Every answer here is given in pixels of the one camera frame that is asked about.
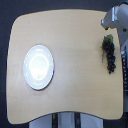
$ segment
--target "wooden table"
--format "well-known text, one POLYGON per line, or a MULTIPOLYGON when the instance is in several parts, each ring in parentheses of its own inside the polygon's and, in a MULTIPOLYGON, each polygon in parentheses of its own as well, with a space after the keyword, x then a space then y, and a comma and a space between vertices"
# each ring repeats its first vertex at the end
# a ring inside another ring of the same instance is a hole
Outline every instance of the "wooden table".
POLYGON ((123 113, 123 78, 116 30, 105 31, 100 20, 105 12, 89 10, 45 11, 24 15, 13 24, 7 62, 7 115, 12 124, 29 122, 54 112, 77 111, 104 119, 123 113), (114 36, 116 70, 102 63, 102 40, 114 36), (46 46, 55 71, 50 85, 30 88, 23 75, 28 50, 46 46))

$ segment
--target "bunch of grapes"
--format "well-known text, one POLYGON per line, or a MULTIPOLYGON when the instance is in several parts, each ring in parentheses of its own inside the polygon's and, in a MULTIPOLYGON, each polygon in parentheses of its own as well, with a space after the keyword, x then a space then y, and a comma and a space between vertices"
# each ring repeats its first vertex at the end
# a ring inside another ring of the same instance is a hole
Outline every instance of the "bunch of grapes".
POLYGON ((106 55, 108 61, 107 69, 109 71, 109 74, 111 74, 111 72, 114 72, 114 69, 116 68, 116 65, 114 64, 116 59, 116 57, 114 56, 115 45, 113 43, 112 35, 108 35, 104 37, 102 48, 107 54, 106 55))

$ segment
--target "gray floor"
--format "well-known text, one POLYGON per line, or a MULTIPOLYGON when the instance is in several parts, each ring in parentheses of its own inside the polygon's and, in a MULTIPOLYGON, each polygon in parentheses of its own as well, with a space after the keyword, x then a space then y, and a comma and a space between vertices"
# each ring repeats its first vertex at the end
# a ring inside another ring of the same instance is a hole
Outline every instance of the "gray floor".
MULTIPOLYGON (((90 9, 108 11, 121 0, 0 0, 0 128, 28 128, 28 123, 11 125, 6 112, 6 69, 11 27, 23 14, 55 9, 90 9)), ((125 128, 126 118, 104 121, 105 128, 125 128)))

